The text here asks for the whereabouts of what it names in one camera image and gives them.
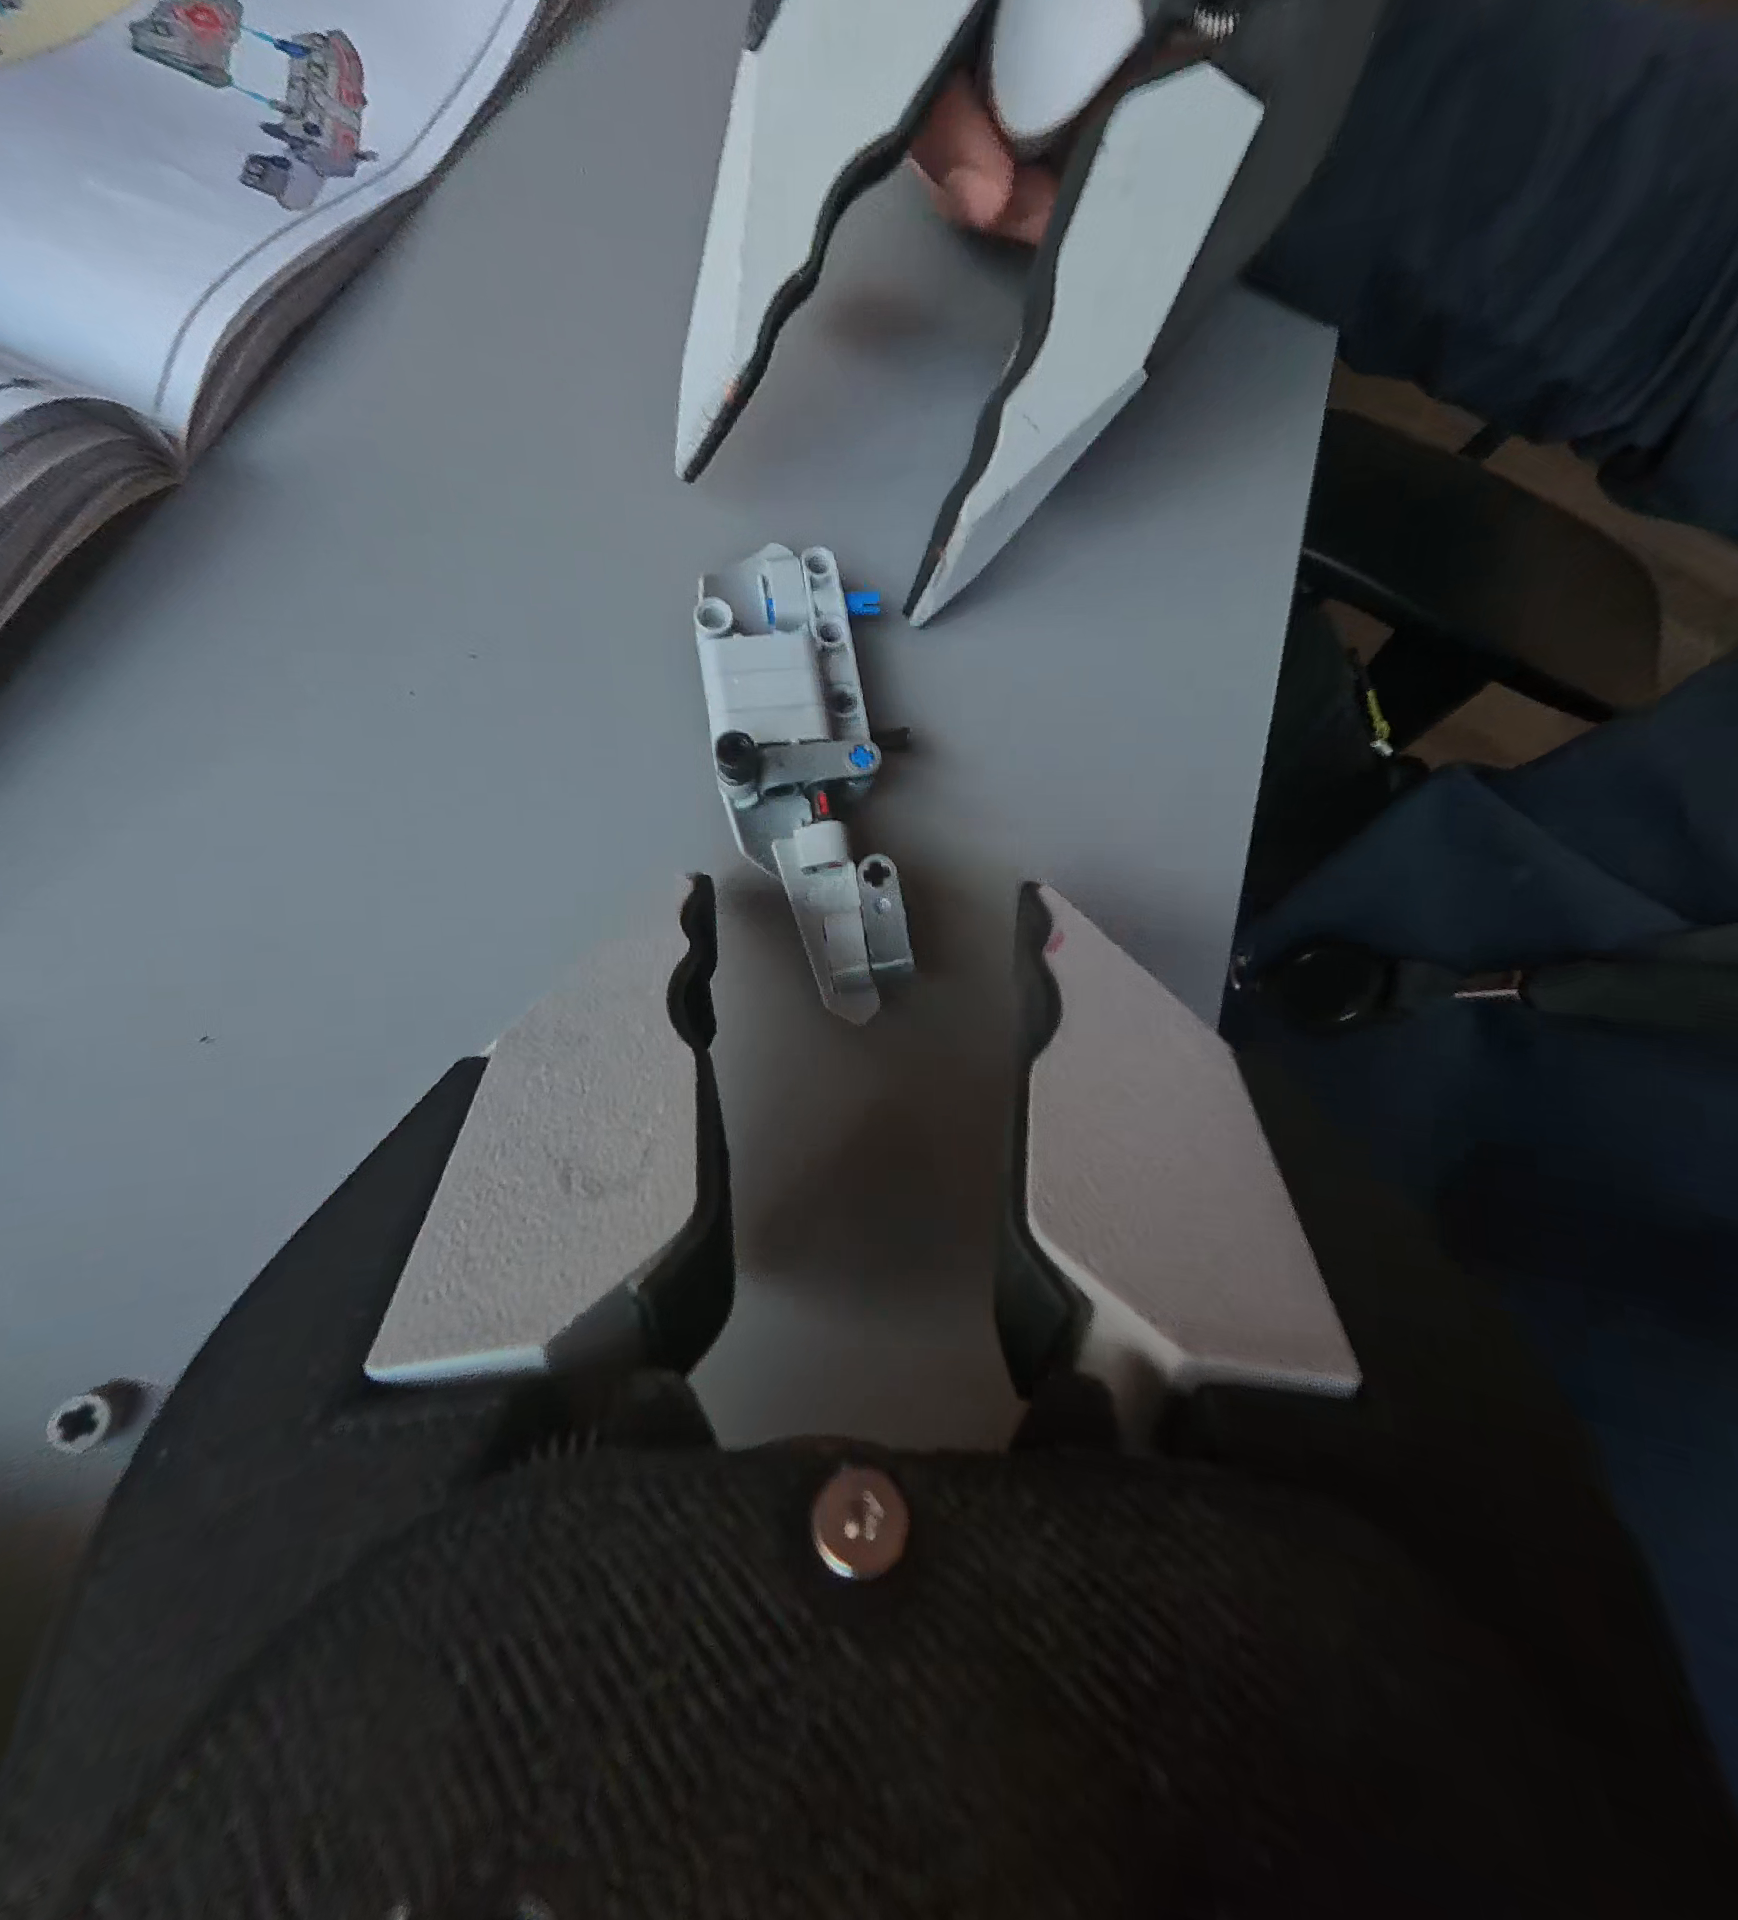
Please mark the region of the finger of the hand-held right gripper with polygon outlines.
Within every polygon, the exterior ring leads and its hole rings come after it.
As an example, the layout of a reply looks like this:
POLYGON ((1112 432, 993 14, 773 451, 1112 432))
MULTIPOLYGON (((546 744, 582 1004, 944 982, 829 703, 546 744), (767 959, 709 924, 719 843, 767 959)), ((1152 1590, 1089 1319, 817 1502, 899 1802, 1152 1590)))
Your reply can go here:
POLYGON ((901 160, 990 3, 753 3, 680 360, 674 472, 697 481, 809 298, 849 204, 901 160))
POLYGON ((905 605, 914 626, 976 583, 1145 384, 1263 116, 1197 61, 1126 89, 1074 132, 1016 346, 905 605))

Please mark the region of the person's dark blue clothing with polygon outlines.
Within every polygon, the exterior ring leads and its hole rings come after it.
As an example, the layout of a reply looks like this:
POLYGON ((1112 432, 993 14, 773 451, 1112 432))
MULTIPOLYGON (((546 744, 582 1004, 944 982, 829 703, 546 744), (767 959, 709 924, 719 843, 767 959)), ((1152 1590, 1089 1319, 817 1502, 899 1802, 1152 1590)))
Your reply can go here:
POLYGON ((1738 1042, 1532 1004, 1738 927, 1738 652, 1506 772, 1373 748, 1320 612, 1274 696, 1223 1030, 1512 1301, 1597 1441, 1738 1798, 1738 1042))

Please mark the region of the small light grey lego connector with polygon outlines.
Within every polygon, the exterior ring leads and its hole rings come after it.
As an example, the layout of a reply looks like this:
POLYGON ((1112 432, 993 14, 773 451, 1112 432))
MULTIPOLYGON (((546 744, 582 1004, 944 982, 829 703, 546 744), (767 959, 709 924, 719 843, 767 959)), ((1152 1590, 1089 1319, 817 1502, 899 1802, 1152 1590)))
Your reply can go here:
POLYGON ((147 1420, 158 1389, 141 1379, 107 1379, 65 1397, 43 1422, 43 1441, 70 1457, 125 1438, 147 1420))

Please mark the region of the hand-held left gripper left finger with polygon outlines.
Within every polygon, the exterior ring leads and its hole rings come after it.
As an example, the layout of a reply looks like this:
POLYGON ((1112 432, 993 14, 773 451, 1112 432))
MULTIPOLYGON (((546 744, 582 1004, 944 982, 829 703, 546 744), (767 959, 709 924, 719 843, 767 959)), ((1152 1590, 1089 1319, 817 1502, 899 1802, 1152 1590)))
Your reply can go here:
POLYGON ((567 966, 482 1053, 369 1379, 687 1376, 732 1303, 713 879, 567 966))

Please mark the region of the grey lego side panel assembly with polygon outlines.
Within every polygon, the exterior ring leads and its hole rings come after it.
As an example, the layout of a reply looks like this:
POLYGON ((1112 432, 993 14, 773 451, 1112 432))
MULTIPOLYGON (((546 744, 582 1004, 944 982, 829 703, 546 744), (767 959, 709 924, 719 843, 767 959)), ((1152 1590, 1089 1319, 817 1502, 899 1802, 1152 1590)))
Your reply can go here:
POLYGON ((852 1027, 914 966, 899 866, 851 832, 884 759, 911 744, 866 712, 855 623, 878 614, 881 595, 849 590, 829 547, 785 542, 703 573, 693 609, 732 840, 779 883, 825 1010, 852 1027))

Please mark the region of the black office chair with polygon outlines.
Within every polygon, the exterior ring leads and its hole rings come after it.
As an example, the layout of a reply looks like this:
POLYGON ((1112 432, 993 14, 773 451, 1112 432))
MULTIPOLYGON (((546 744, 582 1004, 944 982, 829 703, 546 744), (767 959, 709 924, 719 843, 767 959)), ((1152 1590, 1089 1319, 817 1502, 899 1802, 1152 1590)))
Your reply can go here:
POLYGON ((1351 410, 1324 416, 1298 581, 1385 631, 1362 685, 1396 753, 1491 685, 1597 726, 1661 682, 1657 592, 1622 542, 1351 410))

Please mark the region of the person's right hand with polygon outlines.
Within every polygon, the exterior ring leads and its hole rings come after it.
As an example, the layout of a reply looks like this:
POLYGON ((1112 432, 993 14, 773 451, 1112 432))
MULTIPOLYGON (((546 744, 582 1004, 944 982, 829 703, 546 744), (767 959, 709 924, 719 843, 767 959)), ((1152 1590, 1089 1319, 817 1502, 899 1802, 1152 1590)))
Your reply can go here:
POLYGON ((951 225, 1005 244, 1041 244, 1056 204, 1058 172, 1013 154, 967 70, 952 70, 941 85, 906 163, 951 225))

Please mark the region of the open lego instruction booklet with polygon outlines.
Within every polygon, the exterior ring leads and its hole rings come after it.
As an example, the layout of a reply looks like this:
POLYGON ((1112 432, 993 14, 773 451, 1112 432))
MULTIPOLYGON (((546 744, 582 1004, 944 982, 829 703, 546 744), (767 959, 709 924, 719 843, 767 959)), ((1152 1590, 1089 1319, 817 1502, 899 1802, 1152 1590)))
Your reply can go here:
POLYGON ((178 486, 561 1, 0 1, 0 637, 178 486))

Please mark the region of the person's right forearm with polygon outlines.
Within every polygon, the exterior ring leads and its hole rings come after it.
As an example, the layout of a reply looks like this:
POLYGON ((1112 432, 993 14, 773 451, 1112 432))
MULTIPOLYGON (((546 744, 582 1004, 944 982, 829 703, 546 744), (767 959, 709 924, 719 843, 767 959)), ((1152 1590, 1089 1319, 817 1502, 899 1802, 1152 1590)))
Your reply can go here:
POLYGON ((1738 544, 1738 15, 1391 3, 1247 281, 1349 369, 1738 544))

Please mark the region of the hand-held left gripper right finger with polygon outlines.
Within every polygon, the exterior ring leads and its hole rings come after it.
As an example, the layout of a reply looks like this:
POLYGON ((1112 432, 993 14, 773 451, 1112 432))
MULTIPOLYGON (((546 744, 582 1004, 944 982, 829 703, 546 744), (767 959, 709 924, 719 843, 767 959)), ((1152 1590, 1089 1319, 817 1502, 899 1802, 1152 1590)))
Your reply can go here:
POLYGON ((1025 1403, 1233 1385, 1348 1402, 1362 1364, 1227 1043, 1053 886, 1020 886, 993 1291, 1025 1403))

